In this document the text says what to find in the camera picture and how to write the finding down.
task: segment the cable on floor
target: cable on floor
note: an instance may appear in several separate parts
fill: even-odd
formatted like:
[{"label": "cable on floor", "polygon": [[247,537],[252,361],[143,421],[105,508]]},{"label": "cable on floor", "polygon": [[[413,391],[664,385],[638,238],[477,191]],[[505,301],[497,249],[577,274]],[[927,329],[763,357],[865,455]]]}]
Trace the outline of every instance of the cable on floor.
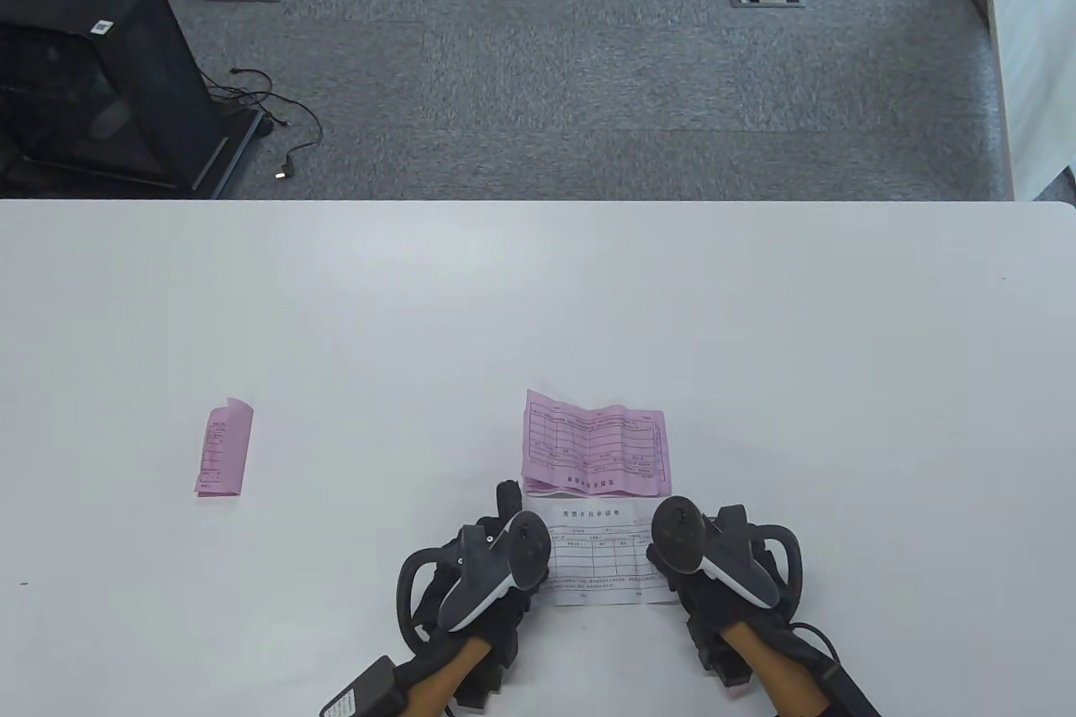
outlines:
[{"label": "cable on floor", "polygon": [[229,74],[233,75],[239,75],[239,74],[260,75],[261,79],[265,79],[265,82],[267,84],[264,90],[247,90],[247,88],[243,88],[241,86],[228,86],[228,84],[222,84],[220,82],[215,82],[215,80],[211,79],[211,76],[208,75],[207,72],[204,72],[202,69],[199,69],[199,72],[201,72],[202,78],[206,80],[206,83],[209,84],[207,88],[209,90],[210,97],[214,99],[214,101],[222,103],[222,106],[224,107],[223,114],[235,114],[238,113],[239,110],[246,109],[246,107],[250,106],[254,106],[257,107],[258,110],[261,110],[263,113],[265,113],[266,117],[268,117],[269,121],[273,122],[273,125],[279,125],[283,126],[284,128],[287,128],[287,126],[289,126],[291,123],[288,121],[285,121],[285,118],[280,117],[277,114],[273,114],[272,111],[267,109],[267,107],[265,106],[265,102],[268,101],[269,98],[275,98],[278,99],[278,101],[283,101],[285,103],[289,103],[289,106],[299,107],[300,110],[303,110],[305,113],[310,115],[311,121],[314,121],[314,125],[317,126],[317,136],[315,136],[312,140],[301,142],[299,145],[293,145],[293,147],[289,147],[287,152],[284,152],[284,163],[277,171],[277,179],[281,180],[292,179],[292,177],[296,174],[295,160],[292,159],[292,155],[296,152],[300,152],[305,147],[321,145],[322,141],[325,140],[325,128],[322,125],[321,118],[317,116],[317,114],[314,113],[314,110],[310,109],[310,107],[308,107],[302,101],[296,101],[295,98],[288,98],[285,95],[281,95],[279,92],[273,92],[272,78],[268,74],[268,72],[261,71],[260,69],[256,69],[254,67],[232,67],[228,71]]}]

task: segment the black glove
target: black glove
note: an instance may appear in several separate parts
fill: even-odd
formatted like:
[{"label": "black glove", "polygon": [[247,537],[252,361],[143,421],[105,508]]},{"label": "black glove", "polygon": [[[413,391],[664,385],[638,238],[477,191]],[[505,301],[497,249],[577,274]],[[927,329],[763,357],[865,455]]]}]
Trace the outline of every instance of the black glove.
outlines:
[{"label": "black glove", "polygon": [[[777,571],[774,553],[766,548],[765,543],[752,540],[751,553],[783,591],[784,580],[781,578],[780,572]],[[778,621],[787,623],[787,620],[777,613],[780,608],[767,610],[756,607],[731,590],[724,582],[710,579],[703,572],[680,574],[672,571],[662,560],[653,544],[647,547],[647,559],[662,575],[665,575],[669,582],[669,590],[676,591],[680,598],[680,604],[683,605],[688,615],[702,619],[711,632],[720,633],[741,621],[770,621],[776,618]]]},{"label": "black glove", "polygon": [[[515,481],[502,481],[497,486],[497,515],[479,518],[477,524],[482,526],[487,537],[494,538],[521,509],[523,509],[523,495],[520,486]],[[515,629],[523,621],[523,615],[530,609],[530,598],[538,590],[538,586],[527,591],[509,589],[508,593],[490,605],[477,620],[461,630],[445,633],[437,627],[437,613],[442,599],[458,579],[458,567],[438,563],[434,579],[423,592],[419,607],[412,616],[412,624],[421,627],[426,632],[431,648],[444,642],[458,643],[462,646],[466,638],[475,636],[493,648],[490,652],[491,660],[500,666],[511,666],[519,647]]]}]

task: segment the white table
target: white table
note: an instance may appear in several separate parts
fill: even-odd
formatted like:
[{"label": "white table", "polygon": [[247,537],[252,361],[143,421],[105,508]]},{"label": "white table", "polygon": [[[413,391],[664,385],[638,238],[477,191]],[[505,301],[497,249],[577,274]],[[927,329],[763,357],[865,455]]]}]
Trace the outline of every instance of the white table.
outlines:
[{"label": "white table", "polygon": [[[399,564],[518,475],[528,386],[664,409],[676,492],[791,526],[882,714],[1063,714],[1073,255],[1045,203],[2,202],[0,714],[314,715],[404,661]],[[536,611],[489,714],[768,717],[683,619]]]}]

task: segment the gray carpet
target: gray carpet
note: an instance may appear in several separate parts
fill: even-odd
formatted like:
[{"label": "gray carpet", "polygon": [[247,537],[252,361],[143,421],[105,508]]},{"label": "gray carpet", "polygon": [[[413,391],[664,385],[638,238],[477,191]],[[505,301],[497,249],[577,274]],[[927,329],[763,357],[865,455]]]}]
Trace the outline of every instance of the gray carpet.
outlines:
[{"label": "gray carpet", "polygon": [[969,0],[171,0],[201,67],[309,103],[246,198],[1006,198]]}]

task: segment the pink form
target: pink form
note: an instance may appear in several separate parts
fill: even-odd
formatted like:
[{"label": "pink form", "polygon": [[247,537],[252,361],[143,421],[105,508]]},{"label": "pink form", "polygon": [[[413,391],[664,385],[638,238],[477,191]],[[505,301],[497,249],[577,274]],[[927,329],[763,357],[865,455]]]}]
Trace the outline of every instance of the pink form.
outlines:
[{"label": "pink form", "polygon": [[246,468],[246,446],[251,440],[254,409],[235,397],[213,409],[206,424],[202,463],[195,492],[209,495],[239,495]]},{"label": "pink form", "polygon": [[527,390],[523,490],[530,495],[669,495],[661,411],[580,409]]}]

